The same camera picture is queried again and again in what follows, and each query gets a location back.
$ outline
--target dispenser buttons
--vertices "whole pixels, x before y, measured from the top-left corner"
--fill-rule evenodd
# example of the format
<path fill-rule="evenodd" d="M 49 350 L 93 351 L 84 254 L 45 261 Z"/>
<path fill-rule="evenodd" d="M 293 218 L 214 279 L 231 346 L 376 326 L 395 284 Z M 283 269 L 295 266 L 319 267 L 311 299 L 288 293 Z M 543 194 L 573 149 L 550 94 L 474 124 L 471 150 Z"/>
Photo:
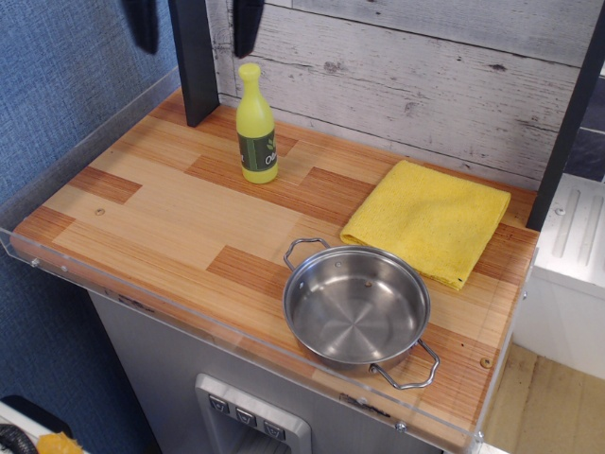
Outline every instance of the dispenser buttons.
<path fill-rule="evenodd" d="M 269 421 L 265 421 L 265 433 L 277 440 L 285 440 L 284 430 Z"/>
<path fill-rule="evenodd" d="M 210 399 L 210 405 L 213 409 L 220 411 L 221 413 L 229 414 L 229 404 L 218 397 L 214 397 L 209 394 L 208 398 Z"/>
<path fill-rule="evenodd" d="M 244 423 L 246 426 L 250 426 L 251 428 L 256 427 L 256 416 L 254 416 L 252 413 L 235 408 L 235 415 L 237 416 L 237 420 L 239 422 Z"/>

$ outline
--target yellow bottle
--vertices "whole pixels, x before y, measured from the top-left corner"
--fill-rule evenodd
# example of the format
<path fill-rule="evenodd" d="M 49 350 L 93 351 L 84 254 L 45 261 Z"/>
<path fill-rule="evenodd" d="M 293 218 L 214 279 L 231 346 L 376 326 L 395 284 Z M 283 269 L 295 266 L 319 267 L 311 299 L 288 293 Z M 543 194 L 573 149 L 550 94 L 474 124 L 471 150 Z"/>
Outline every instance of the yellow bottle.
<path fill-rule="evenodd" d="M 258 64 L 245 63 L 239 67 L 239 77 L 244 81 L 244 95 L 237 106 L 235 125 L 239 136 L 242 173 L 251 183 L 268 183 L 277 176 L 275 122 L 258 86 L 260 76 Z"/>

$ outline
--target pan handle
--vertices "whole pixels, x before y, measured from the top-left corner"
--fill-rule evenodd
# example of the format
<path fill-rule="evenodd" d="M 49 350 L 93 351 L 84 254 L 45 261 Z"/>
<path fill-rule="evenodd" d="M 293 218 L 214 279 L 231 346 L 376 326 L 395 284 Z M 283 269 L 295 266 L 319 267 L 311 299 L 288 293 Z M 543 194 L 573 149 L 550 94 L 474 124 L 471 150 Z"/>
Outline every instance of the pan handle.
<path fill-rule="evenodd" d="M 437 356 L 437 354 L 431 350 L 428 345 L 426 345 L 422 339 L 418 339 L 418 344 L 424 349 L 426 350 L 426 352 L 433 357 L 433 359 L 435 360 L 435 363 L 433 364 L 433 367 L 431 367 L 431 373 L 428 376 L 428 379 L 426 381 L 423 381 L 422 383 L 407 383 L 405 385 L 400 385 L 399 383 L 397 383 L 395 380 L 392 379 L 392 377 L 387 373 L 387 371 L 385 371 L 382 367 L 380 367 L 378 364 L 371 364 L 370 365 L 370 372 L 372 372 L 373 374 L 376 374 L 377 372 L 380 373 L 381 376 L 383 376 L 388 383 L 390 383 L 392 385 L 393 388 L 397 389 L 397 390 L 409 390 L 411 388 L 425 388 L 428 385 L 430 385 L 433 382 L 433 379 L 435 378 L 435 372 L 437 371 L 437 368 L 439 367 L 440 364 L 440 360 L 439 357 Z"/>
<path fill-rule="evenodd" d="M 287 266 L 292 271 L 294 271 L 296 269 L 296 267 L 294 265 L 292 265 L 290 263 L 290 261 L 288 260 L 288 258 L 292 254 L 292 251 L 294 251 L 294 246 L 296 246 L 299 243 L 317 243 L 317 242 L 321 243 L 325 247 L 325 249 L 330 249 L 330 245 L 323 238 L 299 238 L 299 239 L 295 239 L 294 241 L 292 241 L 292 244 L 290 244 L 290 247 L 287 249 L 287 252 L 284 254 L 284 261 L 287 264 Z"/>

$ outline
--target white appliance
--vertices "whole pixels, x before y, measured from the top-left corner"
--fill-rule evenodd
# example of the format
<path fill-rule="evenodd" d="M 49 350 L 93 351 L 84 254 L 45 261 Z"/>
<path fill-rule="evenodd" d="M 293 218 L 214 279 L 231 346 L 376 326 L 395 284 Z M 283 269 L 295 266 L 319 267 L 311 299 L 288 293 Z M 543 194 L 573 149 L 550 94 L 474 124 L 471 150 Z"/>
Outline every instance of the white appliance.
<path fill-rule="evenodd" d="M 519 303 L 513 341 L 605 378 L 605 184 L 563 174 Z"/>

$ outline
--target yellow cloth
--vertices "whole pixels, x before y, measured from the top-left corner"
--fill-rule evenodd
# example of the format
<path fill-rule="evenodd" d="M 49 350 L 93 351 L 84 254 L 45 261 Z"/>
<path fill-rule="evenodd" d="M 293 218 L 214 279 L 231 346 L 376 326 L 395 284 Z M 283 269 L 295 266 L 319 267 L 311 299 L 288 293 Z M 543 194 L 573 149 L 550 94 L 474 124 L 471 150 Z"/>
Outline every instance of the yellow cloth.
<path fill-rule="evenodd" d="M 461 289 L 509 201 L 508 192 L 402 161 L 340 239 L 394 253 L 420 274 Z"/>

